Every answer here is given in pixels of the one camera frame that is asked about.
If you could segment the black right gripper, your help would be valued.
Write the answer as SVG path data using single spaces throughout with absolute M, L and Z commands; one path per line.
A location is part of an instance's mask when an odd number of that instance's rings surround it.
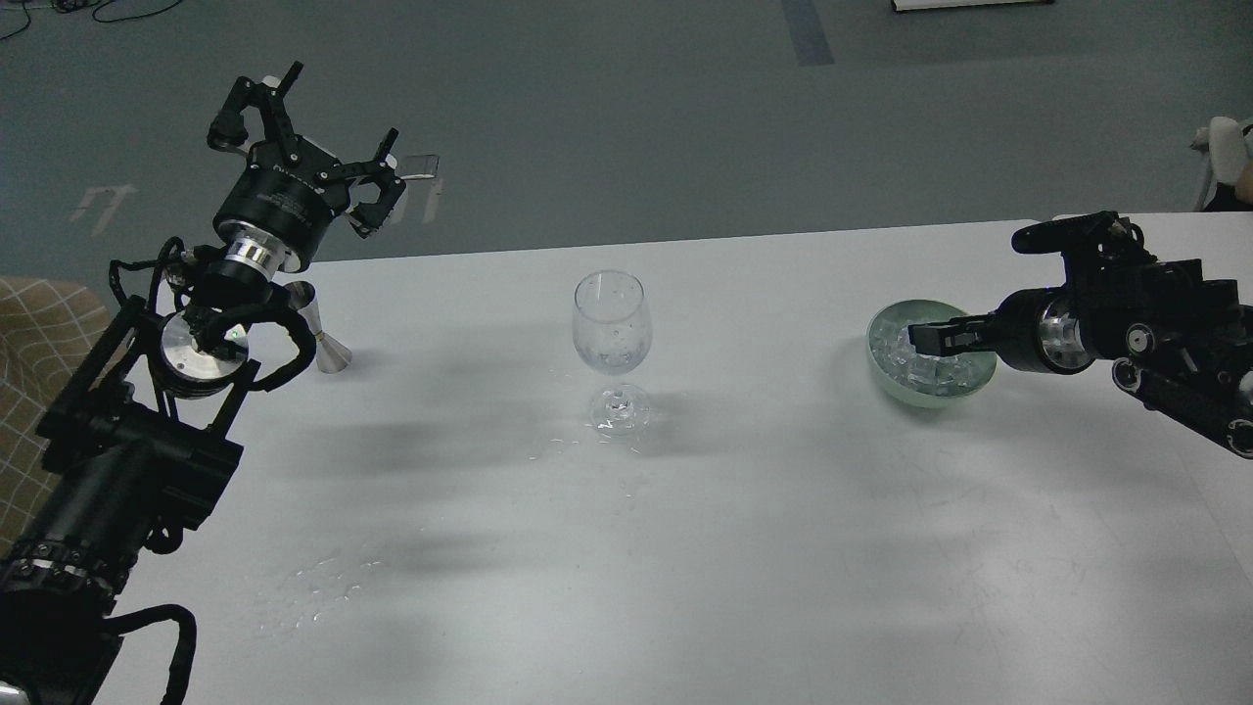
M 1064 287 L 1017 291 L 986 316 L 908 324 L 908 343 L 933 357 L 994 353 L 1025 373 L 1079 374 L 1096 361 Z

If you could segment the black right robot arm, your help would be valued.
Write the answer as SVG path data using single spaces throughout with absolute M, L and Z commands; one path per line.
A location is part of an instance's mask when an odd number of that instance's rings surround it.
M 908 326 L 915 351 L 992 353 L 1042 374 L 1106 359 L 1123 393 L 1249 458 L 1250 307 L 1234 280 L 1208 280 L 1198 258 L 1152 255 L 1141 228 L 1115 212 L 1027 225 L 1011 245 L 1060 255 L 1063 284 L 1016 291 L 986 316 Z

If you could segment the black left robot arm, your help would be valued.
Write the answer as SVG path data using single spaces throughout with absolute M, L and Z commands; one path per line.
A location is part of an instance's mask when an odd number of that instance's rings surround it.
M 142 550 L 173 553 L 211 516 L 239 467 L 228 437 L 246 401 L 317 364 L 340 343 L 320 326 L 315 286 L 279 284 L 313 263 L 337 218 L 366 238 L 388 222 L 408 177 L 388 130 L 373 157 L 342 162 L 294 130 L 283 76 L 237 76 L 208 147 L 246 157 L 216 212 L 219 245 L 169 238 L 155 258 L 112 260 L 112 324 L 36 425 L 59 478 L 3 558 L 3 701 L 90 704 L 124 637 L 175 626 L 162 702 L 180 704 L 197 647 L 179 605 L 114 614 Z

